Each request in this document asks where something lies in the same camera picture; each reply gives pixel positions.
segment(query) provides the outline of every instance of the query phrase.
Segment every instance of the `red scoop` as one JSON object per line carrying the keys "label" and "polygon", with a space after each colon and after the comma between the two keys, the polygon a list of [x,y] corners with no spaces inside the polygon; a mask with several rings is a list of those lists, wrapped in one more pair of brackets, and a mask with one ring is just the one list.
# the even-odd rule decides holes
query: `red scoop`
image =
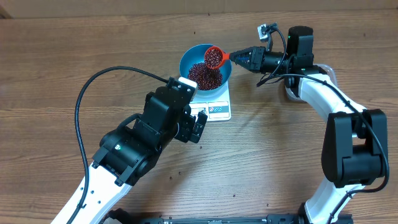
{"label": "red scoop", "polygon": [[[214,52],[214,51],[212,51],[213,49],[217,50],[218,53],[221,53],[221,55],[222,55],[222,56],[221,56],[221,61],[219,62],[218,65],[210,65],[210,64],[208,64],[208,63],[206,62],[206,61],[207,61],[206,57],[209,57],[209,54],[210,54],[210,53],[213,54],[213,52]],[[223,52],[219,47],[212,46],[212,47],[210,47],[209,49],[207,49],[206,52],[205,52],[205,64],[206,64],[206,66],[207,66],[208,68],[211,68],[211,69],[220,68],[221,66],[224,65],[224,63],[225,63],[226,60],[229,60],[229,54]]]}

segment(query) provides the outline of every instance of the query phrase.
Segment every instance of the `wooden table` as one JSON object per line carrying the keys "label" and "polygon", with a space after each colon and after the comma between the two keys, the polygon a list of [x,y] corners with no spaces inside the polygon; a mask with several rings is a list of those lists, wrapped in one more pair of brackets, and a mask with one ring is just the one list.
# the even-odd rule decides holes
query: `wooden table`
{"label": "wooden table", "polygon": [[[261,45],[257,26],[277,21],[285,36],[289,27],[312,27],[315,62],[332,66],[339,87],[356,102],[387,114],[389,185],[356,195],[344,212],[356,223],[396,223],[397,12],[0,20],[0,222],[50,223],[80,183],[73,111],[92,74],[128,65],[178,77],[191,46],[212,43],[231,52]],[[278,38],[274,49],[282,50]],[[172,218],[296,212],[323,178],[325,123],[309,105],[289,101],[281,83],[256,88],[260,77],[234,66],[232,119],[208,123],[198,144],[172,141],[115,208]],[[94,81],[80,110],[88,157],[105,133],[142,112],[145,95],[161,85],[123,71]]]}

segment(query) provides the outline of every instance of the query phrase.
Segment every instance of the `white scale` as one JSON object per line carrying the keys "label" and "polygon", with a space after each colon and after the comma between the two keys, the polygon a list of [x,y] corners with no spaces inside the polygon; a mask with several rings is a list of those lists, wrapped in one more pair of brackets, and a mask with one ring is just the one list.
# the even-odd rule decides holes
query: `white scale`
{"label": "white scale", "polygon": [[231,100],[229,99],[228,82],[212,95],[196,94],[191,106],[191,114],[203,111],[207,121],[229,121],[231,119]]}

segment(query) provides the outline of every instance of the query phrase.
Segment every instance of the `blue bowl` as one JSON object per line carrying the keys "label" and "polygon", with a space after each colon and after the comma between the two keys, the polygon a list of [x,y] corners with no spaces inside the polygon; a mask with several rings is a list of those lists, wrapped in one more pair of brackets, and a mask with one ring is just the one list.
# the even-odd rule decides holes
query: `blue bowl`
{"label": "blue bowl", "polygon": [[[200,44],[192,47],[187,50],[185,54],[182,56],[180,61],[180,75],[184,78],[188,78],[189,69],[193,66],[193,64],[205,62],[205,52],[207,49],[212,47],[212,44]],[[224,65],[219,68],[221,74],[223,75],[223,82],[221,86],[215,88],[214,90],[198,90],[197,95],[200,96],[210,96],[217,93],[218,90],[222,89],[225,83],[229,80],[232,72],[232,64],[231,61],[228,60],[224,63]]]}

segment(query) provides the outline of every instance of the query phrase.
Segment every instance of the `red bean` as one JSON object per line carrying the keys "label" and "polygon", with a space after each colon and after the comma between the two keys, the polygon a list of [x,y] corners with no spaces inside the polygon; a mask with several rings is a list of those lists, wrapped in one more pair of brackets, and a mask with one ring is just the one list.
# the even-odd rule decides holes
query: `red bean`
{"label": "red bean", "polygon": [[205,54],[205,63],[210,68],[217,67],[223,59],[223,54],[218,49],[211,49]]}
{"label": "red bean", "polygon": [[196,63],[189,69],[188,78],[198,84],[199,90],[214,90],[223,82],[220,70],[210,69],[203,62]]}

